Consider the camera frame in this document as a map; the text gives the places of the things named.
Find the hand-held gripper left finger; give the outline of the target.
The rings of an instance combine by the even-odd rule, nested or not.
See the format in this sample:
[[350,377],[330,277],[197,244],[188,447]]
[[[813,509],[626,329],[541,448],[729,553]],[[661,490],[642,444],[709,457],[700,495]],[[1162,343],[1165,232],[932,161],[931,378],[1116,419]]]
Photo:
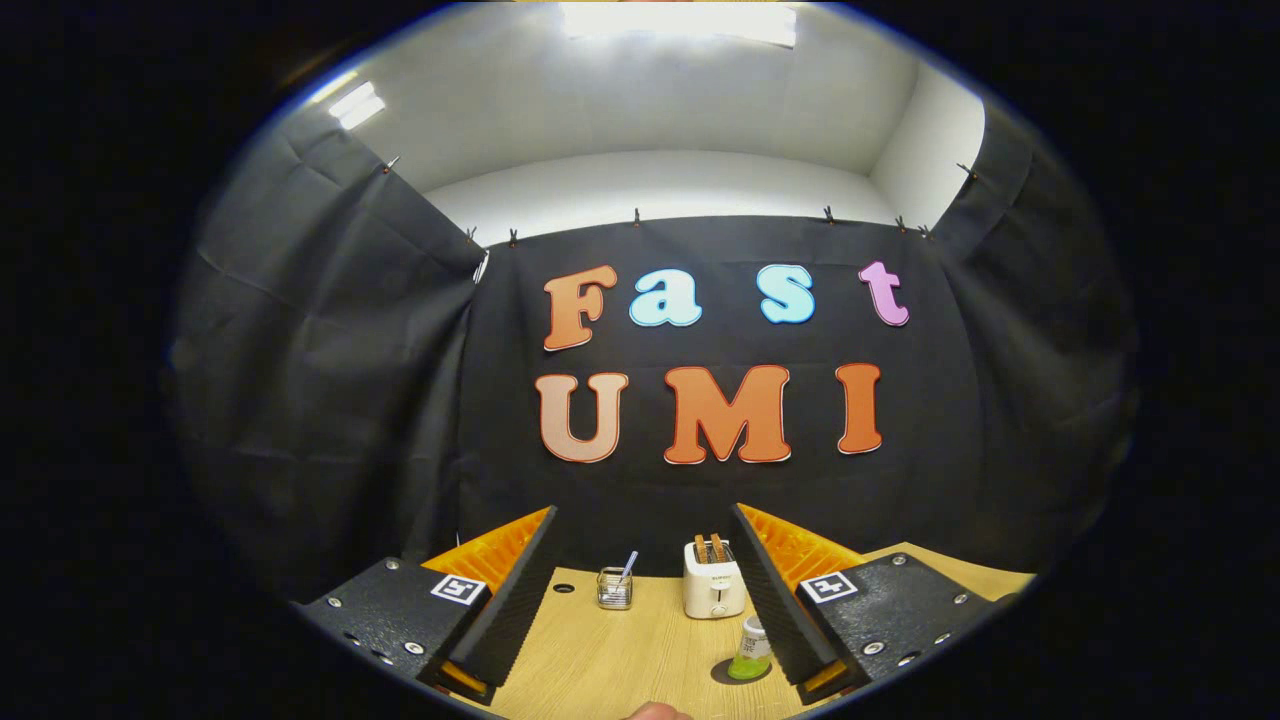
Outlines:
[[397,676],[490,705],[552,583],[557,520],[548,506],[425,562],[379,560],[294,609]]

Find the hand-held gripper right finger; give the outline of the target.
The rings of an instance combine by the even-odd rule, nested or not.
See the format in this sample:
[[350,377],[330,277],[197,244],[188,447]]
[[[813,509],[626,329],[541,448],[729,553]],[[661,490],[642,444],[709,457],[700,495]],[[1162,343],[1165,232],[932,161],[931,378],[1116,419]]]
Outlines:
[[896,676],[1001,609],[911,553],[868,560],[745,503],[730,514],[748,596],[804,705]]

